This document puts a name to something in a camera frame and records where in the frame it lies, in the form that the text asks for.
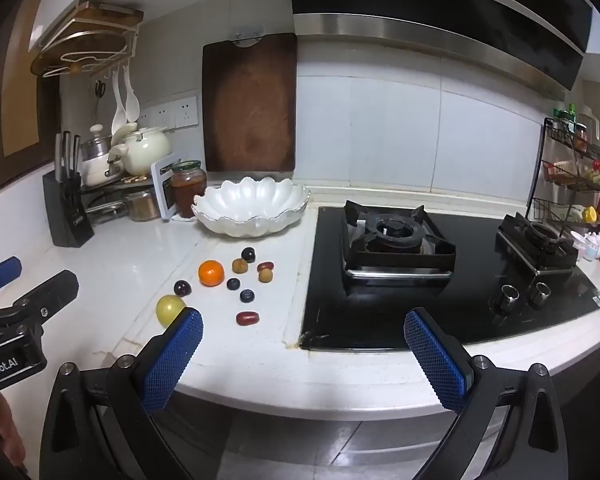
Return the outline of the person's left hand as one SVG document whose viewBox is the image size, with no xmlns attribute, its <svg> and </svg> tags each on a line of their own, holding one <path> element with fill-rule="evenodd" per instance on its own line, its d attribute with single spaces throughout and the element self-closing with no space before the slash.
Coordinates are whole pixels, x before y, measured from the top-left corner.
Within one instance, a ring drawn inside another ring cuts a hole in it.
<svg viewBox="0 0 600 480">
<path fill-rule="evenodd" d="M 12 418 L 12 410 L 4 396 L 0 393 L 0 447 L 12 466 L 24 466 L 26 449 Z"/>
</svg>

